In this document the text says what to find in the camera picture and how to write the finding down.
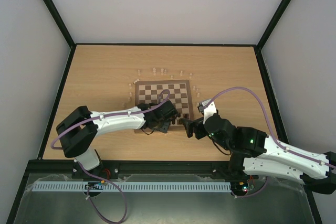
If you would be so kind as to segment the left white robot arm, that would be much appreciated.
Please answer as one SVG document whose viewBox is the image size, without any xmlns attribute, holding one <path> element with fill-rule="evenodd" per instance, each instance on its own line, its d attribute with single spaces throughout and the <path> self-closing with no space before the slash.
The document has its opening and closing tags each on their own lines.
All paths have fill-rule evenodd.
<svg viewBox="0 0 336 224">
<path fill-rule="evenodd" d="M 122 130 L 166 133 L 180 115 L 169 100 L 112 112 L 89 111 L 87 106 L 80 106 L 58 124 L 56 140 L 66 158 L 74 158 L 90 171 L 100 165 L 98 153 L 90 147 L 96 137 Z"/>
</svg>

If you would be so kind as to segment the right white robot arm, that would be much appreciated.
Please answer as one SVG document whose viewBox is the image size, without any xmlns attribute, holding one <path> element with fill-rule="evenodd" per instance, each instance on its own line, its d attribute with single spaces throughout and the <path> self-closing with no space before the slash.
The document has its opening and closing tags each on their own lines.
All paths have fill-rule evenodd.
<svg viewBox="0 0 336 224">
<path fill-rule="evenodd" d="M 207 119 L 182 118 L 187 137 L 208 137 L 222 153 L 229 155 L 228 170 L 243 175 L 271 176 L 293 180 L 309 190 L 330 195 L 335 191 L 335 153 L 314 153 L 275 140 L 252 127 L 236 127 L 217 113 Z"/>
</svg>

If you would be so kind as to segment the wooden chess board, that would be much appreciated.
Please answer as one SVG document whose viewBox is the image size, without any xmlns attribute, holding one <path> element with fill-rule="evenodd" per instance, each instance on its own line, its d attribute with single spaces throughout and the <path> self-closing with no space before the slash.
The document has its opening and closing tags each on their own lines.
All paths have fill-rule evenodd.
<svg viewBox="0 0 336 224">
<path fill-rule="evenodd" d="M 139 81 L 135 84 L 134 103 L 159 103 L 166 97 L 184 118 L 194 119 L 190 82 L 188 80 Z"/>
</svg>

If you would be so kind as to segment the black metal frame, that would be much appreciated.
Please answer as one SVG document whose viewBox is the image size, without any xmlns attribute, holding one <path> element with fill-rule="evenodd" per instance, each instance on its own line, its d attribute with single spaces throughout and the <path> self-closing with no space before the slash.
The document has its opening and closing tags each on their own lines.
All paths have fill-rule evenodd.
<svg viewBox="0 0 336 224">
<path fill-rule="evenodd" d="M 291 145 L 335 151 L 335 0 L 291 0 L 268 39 L 281 0 L 1 0 L 1 223 L 27 163 L 63 159 L 43 146 L 75 108 L 115 111 L 129 83 L 153 68 L 187 78 L 237 126 L 267 131 L 261 49 Z"/>
</svg>

